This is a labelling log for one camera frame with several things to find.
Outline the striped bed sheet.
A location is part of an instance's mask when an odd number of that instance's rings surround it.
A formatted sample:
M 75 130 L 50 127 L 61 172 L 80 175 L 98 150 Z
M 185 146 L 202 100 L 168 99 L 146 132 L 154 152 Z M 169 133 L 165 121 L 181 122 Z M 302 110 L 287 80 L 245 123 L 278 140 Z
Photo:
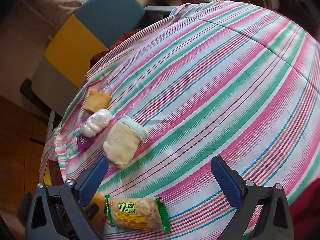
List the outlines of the striped bed sheet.
M 161 197 L 171 224 L 169 233 L 106 225 L 104 239 L 217 239 L 235 208 L 211 173 L 216 155 L 257 185 L 280 183 L 289 203 L 319 178 L 319 42 L 274 11 L 185 4 L 121 43 L 86 74 L 41 172 L 53 159 L 74 179 L 104 153 L 107 130 L 77 147 L 91 90 L 112 97 L 111 124 L 128 116 L 149 132 L 99 191 Z

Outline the dark red cloth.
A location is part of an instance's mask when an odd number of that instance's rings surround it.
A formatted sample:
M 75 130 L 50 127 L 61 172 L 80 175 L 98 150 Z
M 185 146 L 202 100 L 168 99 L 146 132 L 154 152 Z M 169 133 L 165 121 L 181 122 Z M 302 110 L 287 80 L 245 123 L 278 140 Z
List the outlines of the dark red cloth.
M 94 55 L 90 62 L 89 62 L 89 67 L 92 68 L 103 56 L 105 56 L 109 51 L 113 50 L 116 48 L 118 45 L 120 45 L 122 42 L 130 38 L 131 36 L 135 35 L 137 32 L 141 31 L 142 29 L 136 29 L 134 31 L 128 32 L 124 35 L 122 35 L 114 44 L 112 44 L 109 48 L 107 48 L 105 51 L 102 51 L 100 53 L 97 53 Z

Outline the Weidan cracker packet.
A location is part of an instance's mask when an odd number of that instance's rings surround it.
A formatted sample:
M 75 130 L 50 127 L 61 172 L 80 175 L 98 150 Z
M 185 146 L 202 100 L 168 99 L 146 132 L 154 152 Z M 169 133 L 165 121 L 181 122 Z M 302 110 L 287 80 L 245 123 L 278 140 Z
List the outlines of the Weidan cracker packet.
M 111 227 L 170 232 L 170 219 L 161 197 L 114 198 L 105 196 L 105 213 Z

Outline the beige knitted sock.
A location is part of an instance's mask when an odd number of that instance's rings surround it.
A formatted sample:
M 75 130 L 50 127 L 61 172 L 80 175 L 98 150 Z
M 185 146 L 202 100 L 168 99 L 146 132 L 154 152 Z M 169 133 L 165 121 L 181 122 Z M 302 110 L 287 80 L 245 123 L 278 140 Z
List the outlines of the beige knitted sock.
M 124 169 L 132 160 L 139 144 L 148 136 L 146 128 L 124 115 L 109 131 L 103 149 L 113 166 Z

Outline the grey yellow blue headboard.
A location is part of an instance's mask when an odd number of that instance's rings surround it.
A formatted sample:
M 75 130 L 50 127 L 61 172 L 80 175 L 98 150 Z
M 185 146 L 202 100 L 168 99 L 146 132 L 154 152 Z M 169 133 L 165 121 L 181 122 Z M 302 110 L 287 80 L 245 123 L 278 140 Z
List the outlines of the grey yellow blue headboard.
M 91 58 L 142 25 L 137 0 L 87 0 L 52 38 L 32 78 L 31 89 L 52 111 L 64 115 Z

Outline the purple snack sachet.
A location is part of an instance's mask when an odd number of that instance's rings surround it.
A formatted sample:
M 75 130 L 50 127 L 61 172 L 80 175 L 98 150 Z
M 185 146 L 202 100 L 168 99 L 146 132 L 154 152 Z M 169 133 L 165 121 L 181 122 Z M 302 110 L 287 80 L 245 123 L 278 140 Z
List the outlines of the purple snack sachet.
M 76 136 L 76 140 L 77 140 L 77 147 L 78 147 L 78 151 L 79 152 L 84 152 L 85 150 L 87 150 L 95 141 L 95 138 L 89 138 L 84 136 L 82 133 L 79 133 Z

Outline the large yellow sponge block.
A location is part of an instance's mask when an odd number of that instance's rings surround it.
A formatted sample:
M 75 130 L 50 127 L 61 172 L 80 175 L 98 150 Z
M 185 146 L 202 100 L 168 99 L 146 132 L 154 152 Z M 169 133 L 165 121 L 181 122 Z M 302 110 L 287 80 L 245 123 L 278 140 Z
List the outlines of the large yellow sponge block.
M 90 223 L 100 230 L 105 222 L 105 198 L 100 192 L 96 192 L 90 204 L 82 209 Z

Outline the small yellow sponge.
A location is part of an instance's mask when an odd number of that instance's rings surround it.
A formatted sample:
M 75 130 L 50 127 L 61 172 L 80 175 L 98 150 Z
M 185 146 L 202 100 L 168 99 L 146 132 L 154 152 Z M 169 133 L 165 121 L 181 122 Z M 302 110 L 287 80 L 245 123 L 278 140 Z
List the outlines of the small yellow sponge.
M 107 109 L 112 99 L 109 94 L 90 90 L 86 102 L 82 105 L 82 109 L 88 114 L 93 114 L 100 109 Z

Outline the pink patterned curtain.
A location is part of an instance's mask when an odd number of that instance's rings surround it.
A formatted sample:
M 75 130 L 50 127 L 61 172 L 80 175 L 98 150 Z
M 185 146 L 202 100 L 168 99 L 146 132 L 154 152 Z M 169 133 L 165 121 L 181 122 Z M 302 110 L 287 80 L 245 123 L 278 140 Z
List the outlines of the pink patterned curtain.
M 12 13 L 23 25 L 52 39 L 68 18 L 86 0 L 18 0 Z

